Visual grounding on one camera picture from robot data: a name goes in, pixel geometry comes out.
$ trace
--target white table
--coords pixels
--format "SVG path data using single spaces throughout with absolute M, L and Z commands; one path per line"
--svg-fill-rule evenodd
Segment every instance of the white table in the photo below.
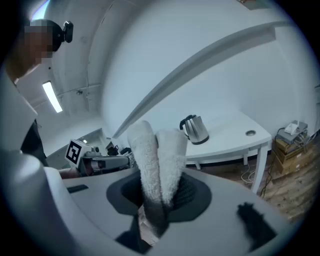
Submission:
M 202 121 L 210 138 L 200 145 L 188 141 L 187 163 L 194 163 L 200 170 L 200 163 L 223 162 L 243 156 L 243 164 L 247 165 L 249 151 L 257 150 L 257 164 L 251 187 L 252 192 L 257 193 L 266 166 L 271 135 L 240 111 Z M 255 135 L 247 136 L 246 132 L 250 130 L 255 131 Z

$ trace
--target electric kettle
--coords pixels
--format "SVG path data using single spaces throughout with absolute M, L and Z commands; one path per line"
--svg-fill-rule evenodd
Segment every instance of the electric kettle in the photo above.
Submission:
M 184 129 L 184 125 L 187 132 L 186 136 L 192 144 L 199 145 L 209 140 L 209 134 L 202 122 L 201 116 L 196 116 L 195 114 L 188 115 L 180 122 L 180 130 Z

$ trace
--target white ceiling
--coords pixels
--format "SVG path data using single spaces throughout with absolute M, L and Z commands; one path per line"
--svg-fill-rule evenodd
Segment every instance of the white ceiling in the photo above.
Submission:
M 73 23 L 73 40 L 63 43 L 52 59 L 21 78 L 17 87 L 37 111 L 50 104 L 42 84 L 51 81 L 67 115 L 98 112 L 108 58 L 126 25 L 149 0 L 51 0 L 45 19 L 61 27 Z

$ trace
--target fuzzy white cloth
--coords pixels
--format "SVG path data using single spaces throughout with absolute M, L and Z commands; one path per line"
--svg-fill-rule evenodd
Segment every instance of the fuzzy white cloth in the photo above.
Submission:
M 166 229 L 162 205 L 158 144 L 150 124 L 141 121 L 130 126 L 128 142 L 140 169 L 145 217 L 153 225 L 154 233 L 161 236 Z
M 164 207 L 170 211 L 178 190 L 182 170 L 186 167 L 188 139 L 184 132 L 161 130 L 156 134 L 160 168 L 161 196 Z

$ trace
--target cardboard box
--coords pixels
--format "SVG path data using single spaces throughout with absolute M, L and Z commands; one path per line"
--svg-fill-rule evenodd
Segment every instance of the cardboard box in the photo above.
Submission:
M 305 148 L 306 148 L 306 150 L 308 150 L 310 148 L 310 145 L 308 144 Z M 277 155 L 277 157 L 279 158 L 279 160 L 281 161 L 282 164 L 285 164 L 287 161 L 289 161 L 290 159 L 292 159 L 294 157 L 299 157 L 300 155 L 304 154 L 305 148 L 300 147 L 300 148 L 297 148 L 295 151 L 292 151 L 288 154 L 285 154 L 284 152 L 279 150 L 277 145 L 275 145 L 274 141 L 272 143 L 272 149 L 274 150 L 275 154 Z
M 274 151 L 272 151 L 274 159 L 274 164 L 278 171 L 282 174 L 288 174 L 295 172 L 302 168 L 303 166 L 310 163 L 310 161 L 313 159 L 313 151 L 312 149 L 309 149 L 307 153 L 301 153 L 298 154 L 296 157 L 292 157 L 290 160 L 288 160 L 286 163 L 281 163 L 278 156 L 275 154 Z
M 283 141 L 280 138 L 277 138 L 275 140 L 275 142 L 276 142 L 276 147 L 279 150 L 281 150 L 285 155 L 295 151 L 298 148 L 298 146 L 296 144 L 293 143 L 293 144 L 290 145 L 290 144 L 286 143 L 285 141 Z

